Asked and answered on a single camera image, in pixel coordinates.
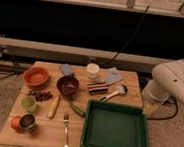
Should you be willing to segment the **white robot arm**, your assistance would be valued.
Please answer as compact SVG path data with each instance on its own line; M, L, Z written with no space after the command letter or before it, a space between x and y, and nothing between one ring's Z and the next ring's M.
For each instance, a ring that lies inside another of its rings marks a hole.
M152 79L143 89L144 115L150 116L171 96L184 105L184 59L160 63L152 69Z

